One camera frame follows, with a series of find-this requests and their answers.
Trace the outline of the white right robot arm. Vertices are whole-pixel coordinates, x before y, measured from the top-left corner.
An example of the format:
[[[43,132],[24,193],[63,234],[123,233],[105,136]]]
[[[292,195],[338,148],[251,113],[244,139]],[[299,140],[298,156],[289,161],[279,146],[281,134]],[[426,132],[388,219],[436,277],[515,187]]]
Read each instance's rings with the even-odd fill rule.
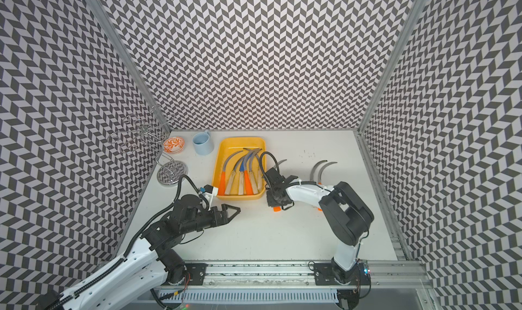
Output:
[[[262,176],[269,206],[287,210],[296,202],[302,202],[322,210],[338,239],[329,275],[338,284],[354,284],[361,241],[369,235],[375,220],[368,205],[346,182],[325,186],[296,176],[286,178],[274,167],[262,172]]]

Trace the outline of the sickle wooden handle group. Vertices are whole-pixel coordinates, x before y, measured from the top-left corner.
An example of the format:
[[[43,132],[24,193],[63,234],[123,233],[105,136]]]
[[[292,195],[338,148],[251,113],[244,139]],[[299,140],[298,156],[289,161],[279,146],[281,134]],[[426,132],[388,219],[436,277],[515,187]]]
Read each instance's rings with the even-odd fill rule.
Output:
[[[245,158],[244,156],[240,157],[237,160],[237,162],[235,163],[235,165],[234,165],[234,167],[232,169],[229,181],[228,181],[228,183],[226,185],[225,195],[230,195],[231,194],[232,185],[234,184],[235,176],[237,174],[237,168],[243,163],[243,159],[244,158]]]

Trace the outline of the grey sickle wooden handle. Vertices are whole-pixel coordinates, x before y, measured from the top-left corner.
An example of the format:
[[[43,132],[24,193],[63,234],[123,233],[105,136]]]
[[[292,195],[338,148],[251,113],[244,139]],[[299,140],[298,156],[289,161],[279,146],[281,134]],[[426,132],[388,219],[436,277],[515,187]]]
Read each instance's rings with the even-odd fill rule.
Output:
[[[250,180],[251,180],[251,186],[252,191],[254,195],[257,195],[260,191],[259,185],[258,185],[258,174],[257,171],[259,170],[258,167],[258,153],[261,151],[260,148],[256,148],[252,151],[251,157],[249,160],[249,168],[250,168]]]

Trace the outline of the blue sickle wooden handle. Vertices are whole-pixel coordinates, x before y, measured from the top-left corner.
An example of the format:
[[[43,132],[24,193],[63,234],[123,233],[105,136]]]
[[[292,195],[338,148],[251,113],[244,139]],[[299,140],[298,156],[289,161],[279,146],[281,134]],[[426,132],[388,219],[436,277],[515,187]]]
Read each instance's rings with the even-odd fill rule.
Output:
[[[243,163],[240,165],[239,172],[239,195],[253,195],[251,180],[249,171],[247,168],[247,162],[250,160],[252,151],[248,151],[247,155],[245,155],[243,159]]]

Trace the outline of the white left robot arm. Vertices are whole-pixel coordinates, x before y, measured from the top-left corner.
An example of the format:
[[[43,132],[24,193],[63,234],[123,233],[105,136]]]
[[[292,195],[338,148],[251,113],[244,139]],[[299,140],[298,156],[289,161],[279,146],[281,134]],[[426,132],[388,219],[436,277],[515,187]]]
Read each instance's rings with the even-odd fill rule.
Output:
[[[120,309],[164,283],[185,285],[186,263],[175,251],[185,235],[228,224],[240,214],[228,204],[203,207],[204,198],[185,195],[149,219],[127,249],[94,274],[37,299],[38,309]]]

